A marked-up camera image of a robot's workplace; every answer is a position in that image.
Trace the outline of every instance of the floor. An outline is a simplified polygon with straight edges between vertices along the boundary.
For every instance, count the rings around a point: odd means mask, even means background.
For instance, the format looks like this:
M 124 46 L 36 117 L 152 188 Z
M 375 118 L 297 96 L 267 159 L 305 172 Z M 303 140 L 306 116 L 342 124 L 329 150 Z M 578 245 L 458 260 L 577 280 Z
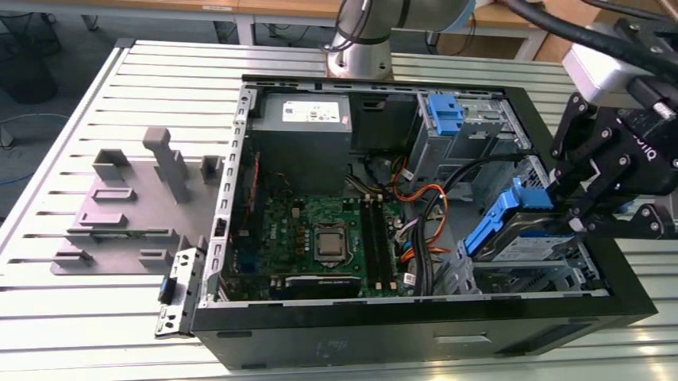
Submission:
M 119 38 L 218 42 L 214 24 L 206 21 L 100 17 L 99 26 L 99 30 L 90 32 L 79 16 L 56 15 L 54 29 L 63 50 L 46 60 L 59 84 L 59 94 L 48 102 L 27 106 L 18 104 L 0 91 L 0 121 L 22 114 L 71 115 Z M 222 37 L 229 38 L 229 43 L 238 43 L 238 32 L 235 32 L 233 24 L 219 24 L 218 31 Z M 306 29 L 303 26 L 286 27 L 282 25 L 277 30 L 278 37 L 271 38 L 271 34 L 266 25 L 258 26 L 257 39 L 261 45 L 314 48 L 319 43 L 331 41 L 334 31 L 331 28 L 310 27 Z M 429 54 L 425 35 L 395 32 L 393 50 Z M 18 182 L 12 182 L 12 180 L 27 177 L 35 171 L 64 122 L 66 120 L 58 117 L 27 117 L 3 124 L 16 141 L 12 149 L 0 149 L 0 224 L 28 181 L 28 179 Z

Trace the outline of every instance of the blue plastic latch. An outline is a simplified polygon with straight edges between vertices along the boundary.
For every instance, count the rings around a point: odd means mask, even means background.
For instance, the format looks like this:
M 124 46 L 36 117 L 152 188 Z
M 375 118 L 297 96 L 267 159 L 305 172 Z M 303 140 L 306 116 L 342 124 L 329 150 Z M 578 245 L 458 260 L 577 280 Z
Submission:
M 465 124 L 465 108 L 457 103 L 450 94 L 431 94 L 429 96 L 429 111 L 435 120 L 439 135 L 457 135 Z
M 475 254 L 475 250 L 490 236 L 503 228 L 506 211 L 518 207 L 523 209 L 551 210 L 553 202 L 546 189 L 523 188 L 521 179 L 514 178 L 511 189 L 501 193 L 495 204 L 483 217 L 483 221 L 465 239 L 466 252 L 470 256 Z

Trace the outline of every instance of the aluminum table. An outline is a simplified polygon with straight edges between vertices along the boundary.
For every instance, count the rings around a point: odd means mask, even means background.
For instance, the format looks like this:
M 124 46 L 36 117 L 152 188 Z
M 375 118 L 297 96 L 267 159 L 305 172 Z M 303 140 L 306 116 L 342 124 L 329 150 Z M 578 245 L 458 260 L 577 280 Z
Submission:
M 397 80 L 525 87 L 551 130 L 574 86 L 558 65 L 393 57 Z M 151 158 L 147 126 L 186 160 L 229 150 L 242 74 L 325 75 L 311 49 L 138 41 L 115 48 L 0 228 L 0 379 L 657 379 L 678 376 L 678 244 L 621 241 L 660 314 L 538 357 L 237 372 L 195 339 L 154 338 L 159 275 L 55 276 L 50 259 L 102 148 Z

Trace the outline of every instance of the open computer tower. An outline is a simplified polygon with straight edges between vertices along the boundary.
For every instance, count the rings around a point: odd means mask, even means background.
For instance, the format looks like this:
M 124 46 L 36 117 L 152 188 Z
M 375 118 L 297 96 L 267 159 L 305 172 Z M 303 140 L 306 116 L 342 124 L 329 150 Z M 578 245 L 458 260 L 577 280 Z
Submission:
M 523 89 L 246 76 L 226 133 L 208 247 L 176 255 L 156 336 L 194 335 L 229 368 L 537 355 L 656 313 L 612 239 L 482 261 L 457 250 L 511 182 L 549 184 L 551 136 Z M 447 194 L 450 252 L 417 295 L 403 232 L 421 204 L 394 183 L 410 194 L 521 150 Z

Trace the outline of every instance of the sticker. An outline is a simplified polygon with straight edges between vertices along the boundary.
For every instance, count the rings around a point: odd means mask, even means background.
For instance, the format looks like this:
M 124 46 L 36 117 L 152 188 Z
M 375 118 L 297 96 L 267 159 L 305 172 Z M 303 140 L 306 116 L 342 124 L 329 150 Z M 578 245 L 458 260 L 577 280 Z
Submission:
M 572 237 L 517 237 L 493 261 L 545 260 L 553 253 L 553 247 L 572 239 Z
M 406 272 L 403 277 L 403 283 L 409 284 L 410 286 L 414 286 L 414 284 L 417 283 L 417 275 Z
M 414 173 L 407 170 L 407 168 L 403 168 L 401 171 L 401 176 L 405 177 L 409 181 L 413 181 L 414 179 Z
M 226 10 L 227 12 L 233 12 L 234 8 L 230 6 L 203 6 L 203 10 Z
M 286 102 L 283 121 L 339 123 L 339 102 Z

